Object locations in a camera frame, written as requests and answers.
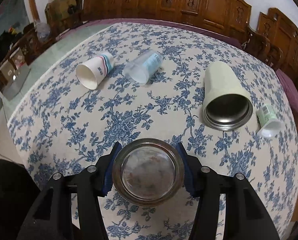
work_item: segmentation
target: plastic bag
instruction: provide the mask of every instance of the plastic bag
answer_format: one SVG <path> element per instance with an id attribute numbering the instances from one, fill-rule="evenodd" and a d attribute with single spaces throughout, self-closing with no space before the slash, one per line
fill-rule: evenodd
<path id="1" fill-rule="evenodd" d="M 50 36 L 50 27 L 44 22 L 35 22 L 37 37 L 40 42 L 45 42 Z"/>

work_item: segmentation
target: tablecloth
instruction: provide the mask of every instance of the tablecloth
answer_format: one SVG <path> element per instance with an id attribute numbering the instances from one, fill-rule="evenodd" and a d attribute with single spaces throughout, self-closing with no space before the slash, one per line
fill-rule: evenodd
<path id="1" fill-rule="evenodd" d="M 122 70 L 147 49 L 163 56 L 159 71 L 144 87 L 131 84 Z M 102 51 L 116 66 L 91 91 L 83 87 L 75 67 Z M 201 122 L 204 72 L 210 62 L 226 62 L 251 94 L 254 113 L 233 131 L 217 131 Z M 285 123 L 272 139 L 257 135 L 256 111 L 264 103 Z M 145 137 L 175 145 L 182 142 L 220 174 L 242 172 L 267 208 L 280 236 L 297 198 L 297 132 L 292 112 L 274 71 L 224 42 L 172 27 L 118 23 L 100 31 L 53 65 L 27 93 L 8 122 L 9 132 L 31 174 L 43 188 L 51 175 L 80 172 L 108 154 L 113 144 Z M 76 196 L 73 223 L 78 224 Z M 181 188 L 166 203 L 139 207 L 114 189 L 99 198 L 110 239 L 186 239 L 197 198 Z M 225 196 L 220 197 L 217 239 L 225 223 Z"/>

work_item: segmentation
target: metal screw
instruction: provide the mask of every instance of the metal screw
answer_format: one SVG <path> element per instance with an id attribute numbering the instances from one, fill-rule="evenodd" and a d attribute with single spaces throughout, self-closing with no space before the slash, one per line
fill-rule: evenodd
<path id="1" fill-rule="evenodd" d="M 94 166 L 94 165 L 89 166 L 89 167 L 87 168 L 87 171 L 89 171 L 89 172 L 95 172 L 96 170 L 97 170 L 97 167 Z"/>
<path id="2" fill-rule="evenodd" d="M 210 172 L 210 169 L 207 166 L 202 166 L 201 171 L 204 173 L 208 173 L 208 172 Z"/>
<path id="3" fill-rule="evenodd" d="M 245 178 L 245 176 L 242 173 L 237 173 L 236 178 L 240 179 L 240 180 L 243 180 Z"/>
<path id="4" fill-rule="evenodd" d="M 53 179 L 55 179 L 55 180 L 57 180 L 57 179 L 60 179 L 61 178 L 61 173 L 55 173 L 55 174 L 53 174 Z"/>

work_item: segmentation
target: jar lid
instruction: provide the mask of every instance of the jar lid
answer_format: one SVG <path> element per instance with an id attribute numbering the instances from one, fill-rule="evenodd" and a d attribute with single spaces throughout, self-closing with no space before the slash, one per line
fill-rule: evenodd
<path id="1" fill-rule="evenodd" d="M 131 203 L 161 204 L 182 186 L 184 167 L 179 153 L 169 144 L 151 138 L 126 145 L 113 164 L 113 183 Z"/>

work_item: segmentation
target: purple seat cushion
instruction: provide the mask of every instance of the purple seat cushion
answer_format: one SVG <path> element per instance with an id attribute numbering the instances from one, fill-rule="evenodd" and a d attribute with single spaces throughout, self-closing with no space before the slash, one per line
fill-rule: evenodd
<path id="1" fill-rule="evenodd" d="M 292 80 L 280 69 L 276 71 L 291 108 L 298 113 L 298 91 Z"/>

